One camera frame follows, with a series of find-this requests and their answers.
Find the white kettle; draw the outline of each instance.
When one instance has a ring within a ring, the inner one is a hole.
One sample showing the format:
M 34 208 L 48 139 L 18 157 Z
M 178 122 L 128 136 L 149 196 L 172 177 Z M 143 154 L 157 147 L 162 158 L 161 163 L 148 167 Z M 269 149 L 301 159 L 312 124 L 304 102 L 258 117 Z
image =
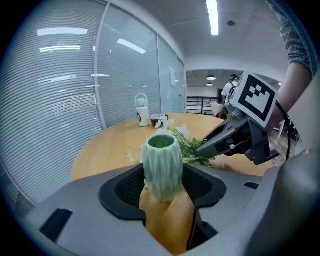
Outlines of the white kettle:
M 139 126 L 148 126 L 150 125 L 150 116 L 148 108 L 148 98 L 143 93 L 138 93 L 134 97 L 134 105 L 136 107 L 136 118 L 138 120 Z

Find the gray sleeve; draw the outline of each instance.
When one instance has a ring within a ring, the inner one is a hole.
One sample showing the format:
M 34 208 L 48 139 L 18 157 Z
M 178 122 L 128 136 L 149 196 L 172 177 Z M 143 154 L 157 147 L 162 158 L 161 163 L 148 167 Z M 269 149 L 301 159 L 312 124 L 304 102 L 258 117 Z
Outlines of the gray sleeve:
M 285 43 L 285 49 L 287 52 L 289 63 L 300 63 L 308 70 L 312 71 L 306 46 L 297 30 L 299 24 L 293 24 L 288 18 L 288 12 L 286 12 L 286 10 L 284 9 L 279 8 L 279 5 L 275 4 L 276 1 L 266 0 L 266 2 L 276 13 L 278 19 L 281 21 L 280 34 Z

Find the wall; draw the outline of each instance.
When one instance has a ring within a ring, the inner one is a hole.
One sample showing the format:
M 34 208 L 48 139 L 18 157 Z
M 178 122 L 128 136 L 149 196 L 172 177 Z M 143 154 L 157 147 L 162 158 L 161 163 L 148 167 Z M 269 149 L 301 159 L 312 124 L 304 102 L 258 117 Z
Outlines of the wall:
M 187 97 L 218 97 L 218 88 L 213 86 L 187 87 Z
M 254 59 L 253 57 L 245 56 L 243 53 L 239 53 L 238 56 L 218 56 L 212 55 L 193 55 L 188 56 L 185 63 L 186 71 L 196 70 L 243 70 L 263 75 L 278 81 L 284 81 L 288 68 L 288 61 L 282 61 L 281 67 L 276 65 L 263 64 L 266 63 L 265 59 Z
M 182 47 L 177 43 L 177 41 L 173 38 L 171 33 L 165 28 L 165 26 L 160 23 L 150 12 L 148 12 L 145 8 L 135 3 L 133 0 L 111 0 L 107 1 L 116 6 L 121 7 L 127 12 L 133 14 L 138 19 L 146 23 L 151 29 L 157 32 L 170 47 L 176 52 L 179 59 L 185 63 L 185 53 L 182 50 Z

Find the robotic arm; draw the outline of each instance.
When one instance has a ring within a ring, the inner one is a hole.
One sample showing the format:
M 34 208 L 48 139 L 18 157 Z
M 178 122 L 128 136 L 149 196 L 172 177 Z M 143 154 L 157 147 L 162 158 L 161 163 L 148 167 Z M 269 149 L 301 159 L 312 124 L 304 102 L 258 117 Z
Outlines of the robotic arm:
M 278 92 L 253 73 L 244 72 L 224 106 L 227 120 L 204 138 L 195 151 L 197 157 L 244 154 L 260 165 L 279 153 L 268 141 L 266 126 L 276 105 Z

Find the flower bouquet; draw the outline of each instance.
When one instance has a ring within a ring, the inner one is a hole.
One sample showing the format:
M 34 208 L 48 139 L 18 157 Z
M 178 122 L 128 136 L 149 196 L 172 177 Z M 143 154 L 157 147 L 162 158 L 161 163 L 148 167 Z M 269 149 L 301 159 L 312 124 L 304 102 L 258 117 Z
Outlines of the flower bouquet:
M 175 121 L 173 119 L 164 118 L 159 120 L 156 126 L 157 129 L 153 135 L 172 135 L 177 138 L 181 153 L 183 163 L 190 164 L 199 164 L 206 167 L 215 167 L 215 165 L 211 162 L 215 157 L 206 158 L 206 157 L 197 157 L 195 155 L 195 150 L 206 142 L 205 139 L 198 140 L 190 136 L 190 132 L 187 130 L 186 124 L 183 124 L 180 127 L 177 127 Z M 143 154 L 143 145 L 140 146 L 140 150 L 135 150 L 130 148 L 126 155 L 129 157 L 132 163 L 138 162 L 142 164 L 142 154 Z

